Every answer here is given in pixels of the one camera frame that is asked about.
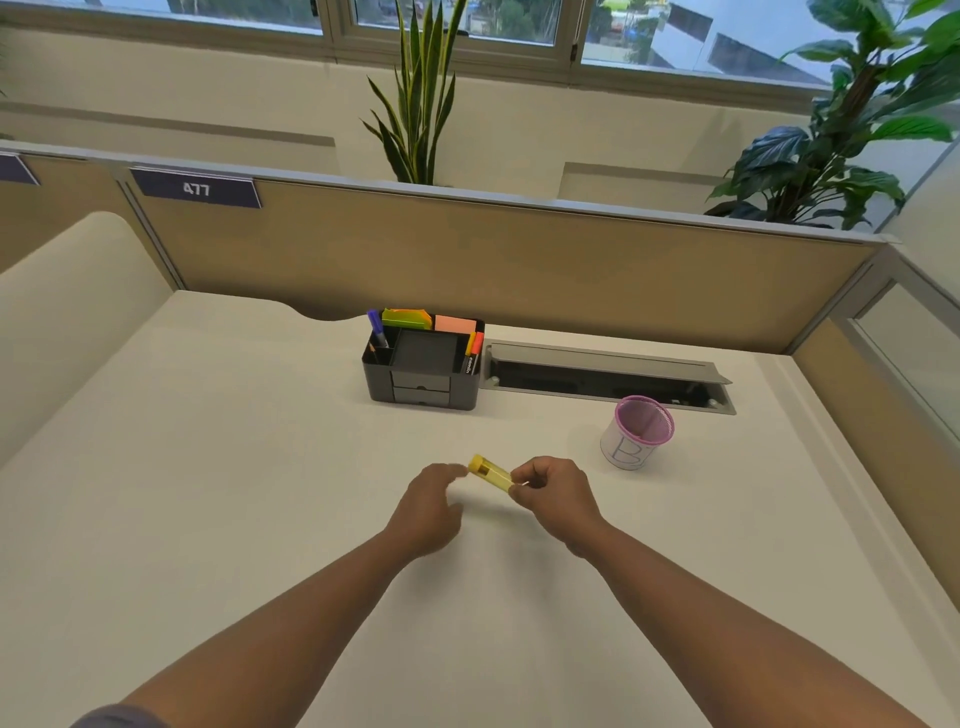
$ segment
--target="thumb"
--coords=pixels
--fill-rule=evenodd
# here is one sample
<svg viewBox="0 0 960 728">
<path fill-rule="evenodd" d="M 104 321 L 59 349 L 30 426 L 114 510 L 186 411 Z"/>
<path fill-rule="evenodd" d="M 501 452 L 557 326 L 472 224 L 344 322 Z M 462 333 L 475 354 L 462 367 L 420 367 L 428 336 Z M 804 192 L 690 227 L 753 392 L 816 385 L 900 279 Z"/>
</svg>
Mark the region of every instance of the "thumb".
<svg viewBox="0 0 960 728">
<path fill-rule="evenodd" d="M 510 497 L 527 510 L 532 511 L 534 501 L 537 499 L 537 491 L 529 485 L 514 483 L 510 486 Z"/>
</svg>

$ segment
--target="pink mesh pen holder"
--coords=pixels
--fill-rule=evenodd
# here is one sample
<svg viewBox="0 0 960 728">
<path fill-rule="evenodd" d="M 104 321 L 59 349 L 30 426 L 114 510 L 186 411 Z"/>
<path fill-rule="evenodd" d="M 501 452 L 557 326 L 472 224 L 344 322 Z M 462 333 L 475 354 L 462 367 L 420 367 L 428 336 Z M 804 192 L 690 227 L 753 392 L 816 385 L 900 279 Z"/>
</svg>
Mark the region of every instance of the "pink mesh pen holder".
<svg viewBox="0 0 960 728">
<path fill-rule="evenodd" d="M 673 437 L 673 430 L 673 418 L 658 401 L 640 395 L 625 397 L 613 410 L 600 449 L 617 468 L 635 471 Z"/>
</svg>

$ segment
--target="glass panel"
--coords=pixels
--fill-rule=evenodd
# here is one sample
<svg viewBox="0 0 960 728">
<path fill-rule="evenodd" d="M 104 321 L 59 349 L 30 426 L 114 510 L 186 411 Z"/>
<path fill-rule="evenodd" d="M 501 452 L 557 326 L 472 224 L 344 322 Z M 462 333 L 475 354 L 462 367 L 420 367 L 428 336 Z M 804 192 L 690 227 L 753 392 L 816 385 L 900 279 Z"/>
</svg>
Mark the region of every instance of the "glass panel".
<svg viewBox="0 0 960 728">
<path fill-rule="evenodd" d="M 960 438 L 960 337 L 900 285 L 856 322 Z"/>
<path fill-rule="evenodd" d="M 806 0 L 595 0 L 583 63 L 675 68 L 799 84 L 828 85 L 830 64 L 791 56 L 804 43 L 852 37 L 811 17 Z M 894 18 L 910 0 L 885 0 Z M 906 21 L 927 26 L 960 1 Z"/>
<path fill-rule="evenodd" d="M 453 1 L 442 0 L 444 18 L 453 14 Z M 459 30 L 470 37 L 553 45 L 557 35 L 562 0 L 468 0 Z M 410 26 L 411 13 L 423 18 L 424 0 L 401 0 L 403 19 Z M 357 22 L 381 28 L 396 27 L 394 0 L 353 0 Z"/>
<path fill-rule="evenodd" d="M 184 20 L 219 22 L 255 28 L 294 26 L 320 33 L 320 18 L 310 10 L 310 0 L 54 0 L 44 5 L 103 8 L 116 12 L 175 15 Z"/>
</svg>

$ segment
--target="desk organizer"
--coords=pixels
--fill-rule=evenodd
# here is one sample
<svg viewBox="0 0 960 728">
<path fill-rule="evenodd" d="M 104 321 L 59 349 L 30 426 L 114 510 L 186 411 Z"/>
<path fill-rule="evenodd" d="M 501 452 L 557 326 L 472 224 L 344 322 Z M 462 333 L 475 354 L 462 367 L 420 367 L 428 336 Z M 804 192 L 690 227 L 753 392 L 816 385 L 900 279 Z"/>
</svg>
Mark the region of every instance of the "desk organizer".
<svg viewBox="0 0 960 728">
<path fill-rule="evenodd" d="M 484 322 L 477 320 L 476 330 L 483 331 Z M 391 326 L 383 332 L 390 348 L 377 347 L 371 335 L 361 359 L 372 400 L 447 409 L 476 406 L 482 367 L 477 362 L 472 373 L 461 374 L 469 334 Z"/>
</svg>

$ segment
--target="person's left hand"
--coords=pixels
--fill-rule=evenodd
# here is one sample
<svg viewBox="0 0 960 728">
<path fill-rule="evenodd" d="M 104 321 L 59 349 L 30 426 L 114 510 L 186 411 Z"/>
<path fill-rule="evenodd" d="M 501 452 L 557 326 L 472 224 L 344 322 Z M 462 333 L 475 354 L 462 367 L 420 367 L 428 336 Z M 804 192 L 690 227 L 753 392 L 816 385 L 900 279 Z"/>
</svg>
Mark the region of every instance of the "person's left hand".
<svg viewBox="0 0 960 728">
<path fill-rule="evenodd" d="M 464 506 L 446 502 L 446 486 L 467 473 L 463 465 L 434 463 L 410 481 L 383 529 L 410 560 L 439 551 L 460 532 Z"/>
</svg>

